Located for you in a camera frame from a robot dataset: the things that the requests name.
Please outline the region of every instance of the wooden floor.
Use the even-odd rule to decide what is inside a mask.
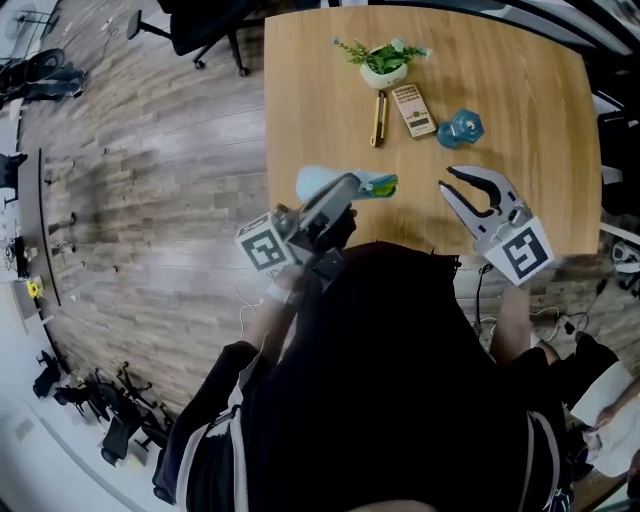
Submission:
[[[146,21],[167,26],[155,1],[138,3]],[[44,46],[63,48],[89,71],[89,85],[78,99],[31,106],[21,148],[33,155],[42,147],[49,155],[50,221],[71,211],[78,216],[75,226],[55,235],[77,247],[74,255],[55,258],[62,291],[84,278],[73,270],[81,261],[89,269],[119,269],[55,311],[52,337],[82,370],[100,367],[113,375],[129,361],[134,374],[153,382],[156,397],[179,412],[221,348],[238,339],[243,303],[234,285],[250,301],[266,288],[233,241],[240,225],[267,209],[263,30],[239,33],[249,77],[237,76],[226,40],[206,56],[207,68],[196,71],[169,41],[146,33],[127,41],[126,4],[61,0],[60,22]],[[109,30],[101,31],[109,18]],[[587,330],[640,374],[640,302],[610,274],[607,243],[603,238],[601,255],[566,258],[544,270],[533,283],[533,303],[583,311],[598,281],[610,277]],[[456,290],[472,318],[481,263],[463,263]],[[503,284],[497,272],[485,276],[481,316],[496,314]],[[547,315],[534,318],[543,337],[553,330],[555,312]],[[425,318],[427,328],[438,321],[427,311]],[[486,337],[491,321],[484,325]],[[561,355],[573,348],[564,333],[554,344]]]

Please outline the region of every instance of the potted plant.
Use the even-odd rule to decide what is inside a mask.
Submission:
[[[350,55],[347,62],[360,66],[362,78],[374,89],[384,89],[398,83],[407,76],[409,62],[415,57],[428,58],[431,55],[430,49],[405,46],[399,37],[371,51],[357,39],[349,46],[336,37],[333,44]]]

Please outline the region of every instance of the cable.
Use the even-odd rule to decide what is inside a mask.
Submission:
[[[241,274],[240,276],[238,276],[238,279],[236,279],[236,282],[233,285],[233,288],[236,291],[236,295],[244,303],[244,306],[240,308],[240,313],[239,313],[239,317],[240,317],[240,338],[239,339],[242,339],[242,337],[244,336],[244,320],[242,319],[242,313],[244,312],[245,309],[251,309],[253,311],[253,314],[257,315],[258,312],[256,311],[256,307],[258,307],[261,304],[260,302],[258,302],[257,304],[251,304],[247,299],[245,299],[240,294],[240,290],[238,290],[238,283],[240,282],[240,279],[242,279],[245,275],[246,274]]]
[[[481,325],[482,320],[480,319],[480,288],[482,288],[482,278],[484,277],[485,274],[487,274],[488,272],[491,272],[492,270],[493,270],[493,265],[491,263],[487,263],[486,265],[484,265],[478,270],[478,274],[480,274],[480,280],[478,281],[478,288],[476,290],[476,303],[475,303],[476,322],[474,325],[474,329],[478,337],[482,332],[482,325]]]

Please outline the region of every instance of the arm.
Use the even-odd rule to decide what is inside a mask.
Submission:
[[[489,353],[498,366],[506,366],[531,348],[529,290],[507,284]]]
[[[640,395],[640,378],[637,378],[631,384],[629,384],[629,386],[627,386],[627,389],[622,392],[622,394],[615,402],[613,402],[613,404],[602,409],[602,411],[598,415],[598,420],[596,421],[596,428],[600,428],[607,423],[611,423],[611,420],[613,420],[615,415],[618,414],[620,409],[622,409],[638,395]]]
[[[307,282],[305,272],[302,267],[287,266],[274,279],[274,283],[285,291],[301,293]],[[285,304],[267,295],[258,308],[258,314],[245,332],[244,341],[262,350],[263,357],[269,364],[275,366],[280,359],[284,340],[297,310],[297,306]]]

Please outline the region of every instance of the white wall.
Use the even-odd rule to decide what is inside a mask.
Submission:
[[[135,458],[128,457],[123,467],[114,468],[100,455],[104,428],[96,424],[86,424],[72,406],[62,407],[53,398],[39,400],[35,396],[32,390],[33,381],[43,369],[38,366],[36,355],[43,349],[51,353],[51,348],[43,327],[35,317],[27,320],[29,334],[25,336],[18,333],[9,313],[7,300],[7,294],[0,293],[0,419],[4,420],[0,420],[0,446],[8,447],[0,456],[0,497],[9,505],[11,500],[14,503],[20,499],[24,501],[24,507],[13,507],[14,512],[96,510],[97,506],[92,504],[91,507],[87,507],[86,502],[80,497],[69,502],[61,501],[65,508],[60,509],[35,508],[40,503],[37,500],[35,503],[29,503],[45,493],[45,490],[48,493],[56,488],[69,489],[71,493],[76,484],[69,484],[68,475],[73,474],[76,478],[80,472],[84,475],[82,481],[86,483],[87,489],[93,489],[91,492],[101,497],[105,507],[111,507],[104,510],[175,510],[153,495],[151,478],[155,471],[158,447],[153,443],[149,446],[150,453],[145,466]],[[87,412],[87,418],[90,418],[91,413]],[[7,442],[7,439],[15,437],[16,426],[27,418],[31,418],[34,424],[34,442]],[[144,439],[141,433],[138,433],[137,437]],[[37,450],[32,449],[32,446],[37,446]],[[135,443],[130,443],[130,446],[140,454],[146,455]],[[56,457],[45,456],[48,453],[55,453]],[[35,472],[35,466],[39,467],[39,472]]]

